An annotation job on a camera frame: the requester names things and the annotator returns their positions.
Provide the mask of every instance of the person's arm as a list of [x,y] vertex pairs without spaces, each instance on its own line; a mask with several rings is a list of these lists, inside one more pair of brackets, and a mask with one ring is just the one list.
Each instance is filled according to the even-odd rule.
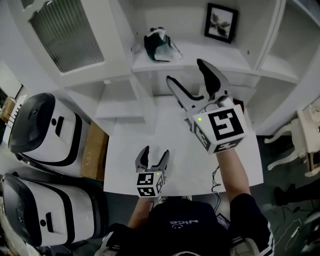
[[247,250],[248,255],[274,255],[270,223],[251,196],[248,177],[236,151],[232,148],[217,153],[216,157],[230,202],[230,254],[235,256]]
[[151,198],[139,198],[133,214],[128,223],[128,227],[137,229],[143,226],[149,217]]
[[241,194],[251,195],[246,171],[235,149],[217,153],[216,157],[229,202]]

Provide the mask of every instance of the cardboard box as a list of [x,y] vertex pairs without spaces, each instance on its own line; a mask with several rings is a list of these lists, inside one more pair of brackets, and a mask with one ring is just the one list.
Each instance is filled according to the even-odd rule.
[[91,122],[82,157],[82,177],[105,180],[108,140],[109,136],[96,123]]
[[10,119],[10,115],[12,113],[12,110],[14,110],[14,107],[16,105],[16,102],[14,101],[13,98],[7,97],[4,105],[2,107],[2,112],[0,114],[0,118],[5,121],[6,123]]

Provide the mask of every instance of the chair leg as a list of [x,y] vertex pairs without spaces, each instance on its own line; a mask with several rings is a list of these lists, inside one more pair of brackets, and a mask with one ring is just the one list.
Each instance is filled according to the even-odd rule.
[[280,136],[286,132],[291,132],[291,123],[283,126],[280,130],[278,130],[276,132],[276,134],[271,139],[265,138],[264,143],[266,143],[266,144],[272,143],[272,142],[276,141],[277,139],[279,139]]
[[299,154],[297,151],[293,151],[290,155],[288,155],[287,157],[285,158],[282,158],[278,161],[275,161],[271,164],[268,165],[268,170],[270,171],[273,167],[275,166],[278,166],[278,165],[281,165],[281,164],[286,164],[286,163],[289,163],[289,162],[292,162],[293,160],[295,160],[296,158],[299,157]]
[[315,168],[314,170],[311,170],[311,171],[306,172],[306,173],[304,174],[304,176],[306,176],[306,177],[309,178],[309,177],[312,177],[312,176],[317,175],[319,172],[320,172],[320,167]]

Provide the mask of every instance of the marker cube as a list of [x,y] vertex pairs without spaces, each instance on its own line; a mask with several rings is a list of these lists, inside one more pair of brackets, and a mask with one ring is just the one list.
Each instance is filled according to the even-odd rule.
[[138,172],[136,187],[140,198],[156,198],[165,184],[162,171]]
[[240,105],[195,114],[192,130],[209,154],[236,147],[248,134]]

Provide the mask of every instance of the white table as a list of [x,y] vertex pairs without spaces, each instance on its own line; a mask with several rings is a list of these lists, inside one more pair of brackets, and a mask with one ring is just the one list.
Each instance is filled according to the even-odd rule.
[[[208,155],[198,138],[190,132],[184,121],[185,111],[173,96],[156,97],[157,123],[153,136],[111,136],[105,164],[104,191],[137,195],[135,160],[139,152],[150,146],[149,167],[158,164],[163,153],[170,151],[165,172],[162,196],[190,196],[210,194],[212,173],[218,166],[217,157]],[[247,111],[245,119],[248,136],[236,148],[246,170],[249,185],[264,182],[256,133],[253,131]],[[215,190],[226,191],[218,171],[215,181],[221,183]]]

